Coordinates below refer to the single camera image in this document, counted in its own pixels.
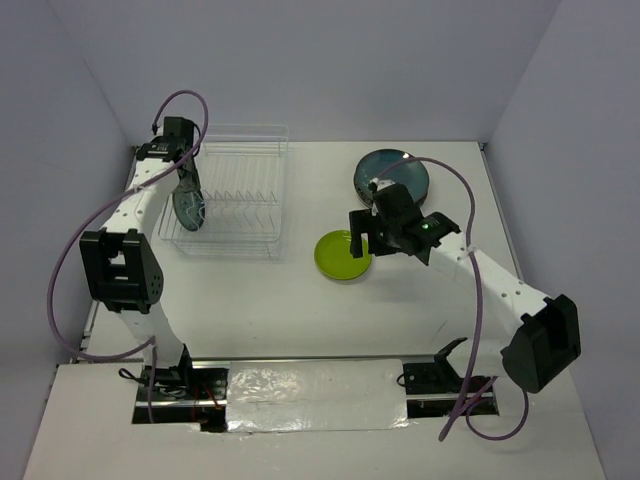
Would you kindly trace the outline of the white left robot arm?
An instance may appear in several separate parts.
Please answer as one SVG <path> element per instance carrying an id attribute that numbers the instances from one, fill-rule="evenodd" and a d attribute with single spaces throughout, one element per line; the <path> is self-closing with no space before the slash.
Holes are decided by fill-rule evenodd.
<path id="1" fill-rule="evenodd" d="M 143 349 L 145 375 L 154 376 L 171 397 L 185 398 L 195 389 L 196 374 L 186 345 L 173 332 L 160 299 L 164 275 L 150 245 L 161 210 L 173 212 L 183 229 L 198 231 L 205 204 L 194 156 L 196 124 L 183 117 L 164 119 L 162 134 L 136 152 L 134 193 L 97 231 L 84 232 L 79 247 L 93 299 L 116 314 Z"/>

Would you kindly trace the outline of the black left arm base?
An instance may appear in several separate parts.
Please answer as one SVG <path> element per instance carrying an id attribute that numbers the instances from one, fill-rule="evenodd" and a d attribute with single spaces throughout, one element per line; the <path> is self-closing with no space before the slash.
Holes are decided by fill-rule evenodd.
<path id="1" fill-rule="evenodd" d="M 137 390 L 132 414 L 133 424 L 193 424 L 202 432 L 227 431 L 226 406 L 229 369 L 195 366 L 189 386 L 170 385 L 156 375 L 149 393 L 149 368 L 134 374 L 120 368 L 120 378 L 135 383 Z"/>

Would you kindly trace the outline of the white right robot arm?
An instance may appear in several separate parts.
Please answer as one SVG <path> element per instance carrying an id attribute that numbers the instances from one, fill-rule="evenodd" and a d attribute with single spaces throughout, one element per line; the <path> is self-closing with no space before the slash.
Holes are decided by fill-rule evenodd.
<path id="1" fill-rule="evenodd" d="M 576 304 L 561 294 L 551 298 L 525 284 L 481 250 L 446 215 L 422 214 L 408 189 L 390 180 L 370 184 L 373 207 L 349 213 L 351 255 L 403 253 L 453 281 L 481 289 L 488 308 L 511 336 L 500 349 L 502 368 L 518 387 L 541 392 L 581 355 Z"/>

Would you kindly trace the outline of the blue white floral plate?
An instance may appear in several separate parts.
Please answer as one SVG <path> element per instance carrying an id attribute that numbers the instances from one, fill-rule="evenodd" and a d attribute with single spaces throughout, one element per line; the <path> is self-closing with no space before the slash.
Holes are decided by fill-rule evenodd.
<path id="1" fill-rule="evenodd" d="M 366 191 L 363 187 L 356 186 L 355 192 L 363 205 L 365 205 L 368 208 L 371 208 L 373 206 L 372 193 L 370 191 Z M 422 206 L 426 202 L 426 199 L 428 197 L 428 190 L 427 189 L 424 189 L 422 191 L 411 190 L 410 195 L 418 206 Z"/>

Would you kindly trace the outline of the lime green plate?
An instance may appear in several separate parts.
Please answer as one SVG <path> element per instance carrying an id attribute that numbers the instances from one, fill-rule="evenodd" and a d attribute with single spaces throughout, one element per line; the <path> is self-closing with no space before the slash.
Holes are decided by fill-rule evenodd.
<path id="1" fill-rule="evenodd" d="M 372 256 L 351 255 L 351 234 L 348 230 L 334 230 L 324 234 L 314 248 L 317 269 L 327 278 L 350 281 L 364 275 L 372 264 Z"/>

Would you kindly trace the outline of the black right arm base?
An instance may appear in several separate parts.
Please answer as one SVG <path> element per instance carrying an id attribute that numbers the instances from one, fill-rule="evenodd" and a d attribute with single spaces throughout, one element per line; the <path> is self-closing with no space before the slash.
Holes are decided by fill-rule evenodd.
<path id="1" fill-rule="evenodd" d="M 396 383 L 406 395 L 409 419 L 448 416 L 457 401 L 463 378 L 447 360 L 404 363 Z"/>

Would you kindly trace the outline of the dark green plate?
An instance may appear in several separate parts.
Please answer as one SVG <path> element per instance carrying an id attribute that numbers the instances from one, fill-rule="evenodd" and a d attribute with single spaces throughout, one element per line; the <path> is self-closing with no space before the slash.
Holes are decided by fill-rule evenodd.
<path id="1" fill-rule="evenodd" d="M 190 232 L 198 231 L 204 224 L 205 201 L 196 169 L 184 170 L 178 186 L 172 193 L 172 205 L 180 225 Z"/>
<path id="2" fill-rule="evenodd" d="M 358 186 L 370 191 L 369 182 L 379 177 L 392 179 L 396 183 L 405 185 L 409 193 L 411 190 L 427 189 L 429 191 L 430 175 L 422 163 L 411 162 L 400 165 L 401 160 L 410 157 L 411 154 L 398 149 L 379 149 L 366 154 L 356 165 L 353 175 L 354 188 Z"/>

